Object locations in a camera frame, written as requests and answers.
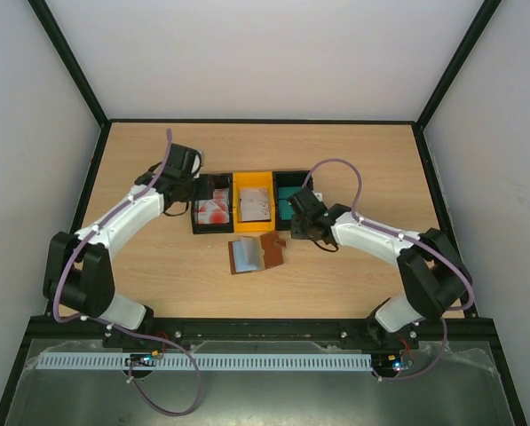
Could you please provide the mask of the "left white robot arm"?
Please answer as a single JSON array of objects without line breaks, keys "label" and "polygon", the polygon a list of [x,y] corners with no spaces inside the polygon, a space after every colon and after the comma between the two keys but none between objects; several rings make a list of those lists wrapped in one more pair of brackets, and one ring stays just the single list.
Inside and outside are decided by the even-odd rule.
[{"label": "left white robot arm", "polygon": [[113,261],[144,226],[167,216],[173,204],[190,205],[210,195],[212,184],[200,176],[202,165],[202,152],[169,142],[162,161],[137,177],[107,213],[74,233],[53,236],[43,293],[58,323],[86,318],[140,328],[147,307],[115,289]]}]

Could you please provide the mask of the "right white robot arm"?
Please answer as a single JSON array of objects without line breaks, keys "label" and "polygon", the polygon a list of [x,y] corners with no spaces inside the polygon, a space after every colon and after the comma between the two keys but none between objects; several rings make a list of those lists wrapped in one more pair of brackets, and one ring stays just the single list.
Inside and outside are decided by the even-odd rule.
[{"label": "right white robot arm", "polygon": [[403,293],[386,299],[367,317],[366,332],[373,345],[389,346],[399,331],[418,320],[440,320],[464,296],[468,300],[461,311],[473,304],[471,275],[442,231],[404,231],[368,219],[353,207],[329,208],[308,187],[289,196],[288,205],[293,210],[294,238],[312,241],[328,252],[357,249],[399,271]]}]

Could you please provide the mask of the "black bin with red cards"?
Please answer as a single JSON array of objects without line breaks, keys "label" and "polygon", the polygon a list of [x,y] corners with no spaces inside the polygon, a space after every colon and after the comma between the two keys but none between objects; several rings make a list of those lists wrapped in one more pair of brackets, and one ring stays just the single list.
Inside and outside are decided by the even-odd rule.
[{"label": "black bin with red cards", "polygon": [[193,234],[233,233],[233,174],[201,174],[194,190]]}]

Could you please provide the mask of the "brown leather card holder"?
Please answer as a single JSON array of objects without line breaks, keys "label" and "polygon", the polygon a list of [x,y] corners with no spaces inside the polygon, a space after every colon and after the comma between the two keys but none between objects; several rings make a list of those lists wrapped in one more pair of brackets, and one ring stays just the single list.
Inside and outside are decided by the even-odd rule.
[{"label": "brown leather card holder", "polygon": [[283,250],[287,242],[277,231],[257,237],[241,236],[228,242],[232,275],[262,272],[284,264]]}]

